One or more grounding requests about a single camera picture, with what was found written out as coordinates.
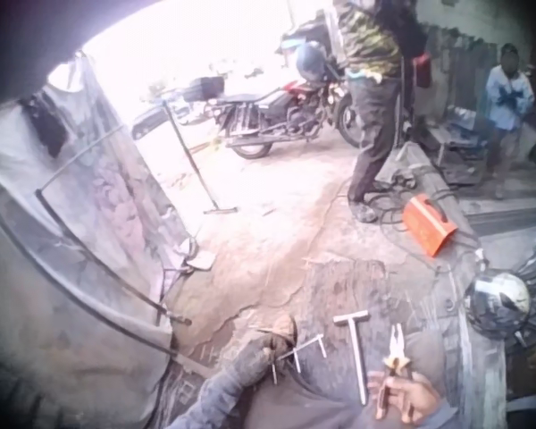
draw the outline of t-shaped metal piece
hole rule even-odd
[[[367,404],[367,389],[364,382],[364,364],[361,359],[361,349],[359,348],[359,339],[357,337],[356,320],[366,318],[369,315],[367,310],[358,311],[349,315],[336,315],[333,317],[333,323],[348,323],[349,333],[351,334],[351,345],[354,348],[354,360],[356,361],[357,386],[359,387],[359,398],[362,405]]]

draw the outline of motorcycle tire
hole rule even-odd
[[[336,113],[335,113],[335,123],[336,128],[339,131],[339,134],[341,137],[349,143],[351,146],[359,148],[360,141],[358,139],[355,139],[349,132],[349,130],[346,127],[346,124],[344,122],[344,117],[346,114],[346,110],[351,108],[351,94],[346,94],[341,100],[339,101],[337,107],[336,107]]]
[[[268,155],[270,149],[272,149],[272,143],[256,146],[231,147],[231,149],[244,159],[259,159]]]

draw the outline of camouflage jacket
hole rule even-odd
[[[347,66],[352,72],[367,71],[389,78],[401,76],[403,55],[393,31],[397,21],[393,16],[406,8],[409,13],[412,3],[405,0],[335,2]],[[389,16],[390,22],[382,16]]]

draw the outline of motorcycle wheel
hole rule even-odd
[[[350,128],[356,126],[356,112],[351,108],[351,95],[346,94],[336,107],[335,123],[341,137],[353,147],[359,148],[360,141],[350,132]]]
[[[231,147],[236,154],[244,159],[264,158],[272,149],[272,143],[266,145]]]

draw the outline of hand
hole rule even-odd
[[[272,362],[289,351],[289,344],[280,335],[267,333],[250,341],[227,368],[228,374],[241,387],[249,387],[264,377]]]
[[[389,387],[389,404],[396,407],[402,416],[407,415],[407,410],[404,413],[403,407],[411,404],[414,408],[412,422],[414,424],[434,413],[441,402],[440,395],[424,375],[413,373],[411,381],[400,377],[385,378],[384,373],[372,371],[368,377],[367,387],[372,393],[372,399],[377,400],[380,387],[386,383]]]

